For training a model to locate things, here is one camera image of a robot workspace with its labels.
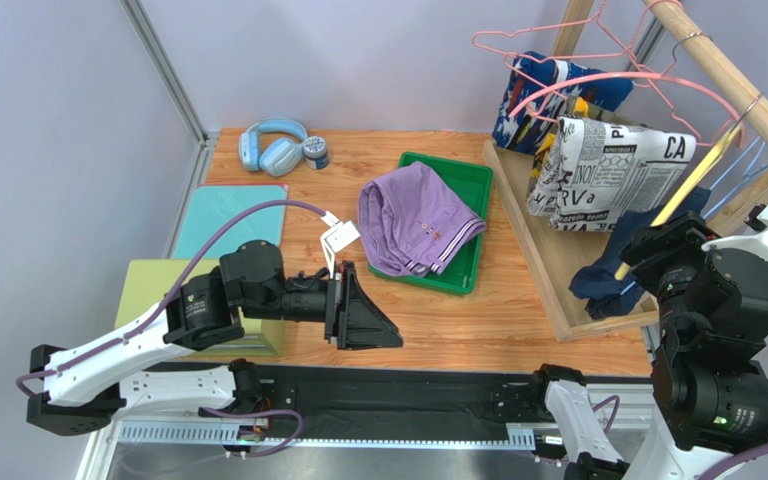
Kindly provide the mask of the purple trousers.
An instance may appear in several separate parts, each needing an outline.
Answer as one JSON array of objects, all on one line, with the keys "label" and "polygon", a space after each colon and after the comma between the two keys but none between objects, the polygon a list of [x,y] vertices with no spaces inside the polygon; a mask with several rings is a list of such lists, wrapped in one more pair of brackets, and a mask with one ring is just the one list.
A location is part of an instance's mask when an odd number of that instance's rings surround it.
[{"label": "purple trousers", "polygon": [[392,277],[441,274],[487,228],[430,166],[414,162],[369,181],[358,229],[369,264]]}]

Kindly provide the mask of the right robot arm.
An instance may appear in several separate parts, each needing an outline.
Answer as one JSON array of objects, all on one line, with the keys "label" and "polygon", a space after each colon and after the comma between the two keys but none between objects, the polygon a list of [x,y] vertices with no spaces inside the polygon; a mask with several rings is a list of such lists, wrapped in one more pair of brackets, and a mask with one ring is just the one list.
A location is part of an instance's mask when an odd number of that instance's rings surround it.
[{"label": "right robot arm", "polygon": [[559,428],[568,479],[719,479],[768,455],[768,205],[750,233],[721,237],[695,213],[637,230],[621,251],[653,294],[655,407],[631,461],[609,441],[584,377],[543,365],[533,378]]}]

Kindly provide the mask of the yellow clothes hanger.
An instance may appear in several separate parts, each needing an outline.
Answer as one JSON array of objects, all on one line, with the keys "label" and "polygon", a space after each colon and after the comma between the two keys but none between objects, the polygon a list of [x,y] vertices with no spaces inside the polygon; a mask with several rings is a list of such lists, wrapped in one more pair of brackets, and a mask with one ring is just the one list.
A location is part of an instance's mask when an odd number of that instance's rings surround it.
[{"label": "yellow clothes hanger", "polygon": [[762,99],[763,93],[758,93],[754,100],[749,104],[746,110],[742,113],[739,119],[733,126],[726,130],[724,135],[715,142],[710,148],[703,159],[697,164],[693,171],[683,181],[683,183],[676,189],[672,197],[667,201],[664,207],[656,215],[654,220],[650,223],[650,227],[658,227],[664,225],[670,220],[671,216],[679,208],[682,201],[688,196],[692,189],[698,185],[698,183],[706,177],[706,175],[712,170],[712,168],[718,164],[723,158],[728,148],[742,132],[743,121],[745,117],[752,111],[752,109]]}]

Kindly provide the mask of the dark blue denim garment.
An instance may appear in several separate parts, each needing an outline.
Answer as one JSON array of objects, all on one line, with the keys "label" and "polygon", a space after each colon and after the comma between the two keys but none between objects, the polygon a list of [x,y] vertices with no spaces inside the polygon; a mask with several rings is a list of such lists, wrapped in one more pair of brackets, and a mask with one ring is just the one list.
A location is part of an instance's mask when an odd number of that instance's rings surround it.
[{"label": "dark blue denim garment", "polygon": [[626,316],[638,304],[644,290],[630,274],[616,280],[615,273],[621,266],[620,254],[633,234],[649,226],[663,208],[659,205],[645,212],[625,212],[609,236],[602,255],[573,276],[569,290],[576,298],[586,300],[585,312],[591,320]]}]

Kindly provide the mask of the blue wire hanger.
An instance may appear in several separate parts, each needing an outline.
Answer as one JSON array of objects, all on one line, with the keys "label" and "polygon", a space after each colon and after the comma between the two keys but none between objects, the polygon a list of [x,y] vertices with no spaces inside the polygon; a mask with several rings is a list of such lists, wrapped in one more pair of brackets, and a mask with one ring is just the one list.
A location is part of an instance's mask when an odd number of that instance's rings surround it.
[{"label": "blue wire hanger", "polygon": [[766,147],[766,142],[758,136],[721,172],[709,187],[706,185],[703,187],[695,186],[671,218],[676,218],[687,211],[693,211],[700,214],[704,219],[711,219],[729,200],[744,190],[756,176],[768,169],[768,162],[759,162]]}]

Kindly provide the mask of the newspaper print garment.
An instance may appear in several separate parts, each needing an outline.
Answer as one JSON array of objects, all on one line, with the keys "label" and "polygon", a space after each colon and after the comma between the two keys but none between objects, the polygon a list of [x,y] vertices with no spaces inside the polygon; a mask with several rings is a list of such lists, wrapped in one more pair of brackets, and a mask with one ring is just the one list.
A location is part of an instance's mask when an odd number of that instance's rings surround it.
[{"label": "newspaper print garment", "polygon": [[611,232],[657,206],[697,147],[689,134],[563,116],[528,201],[560,231]]}]

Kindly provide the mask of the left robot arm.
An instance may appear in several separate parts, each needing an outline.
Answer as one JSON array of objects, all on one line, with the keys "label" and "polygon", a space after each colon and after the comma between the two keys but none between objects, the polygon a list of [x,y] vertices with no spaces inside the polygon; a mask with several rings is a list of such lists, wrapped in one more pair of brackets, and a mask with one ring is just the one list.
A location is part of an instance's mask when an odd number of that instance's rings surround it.
[{"label": "left robot arm", "polygon": [[30,371],[43,388],[29,396],[26,420],[76,436],[131,414],[263,415],[269,403],[252,362],[169,367],[172,359],[243,338],[246,319],[320,323],[341,350],[404,344],[398,327],[361,288],[352,262],[335,272],[290,277],[276,245],[250,241],[101,338],[71,349],[35,347]]}]

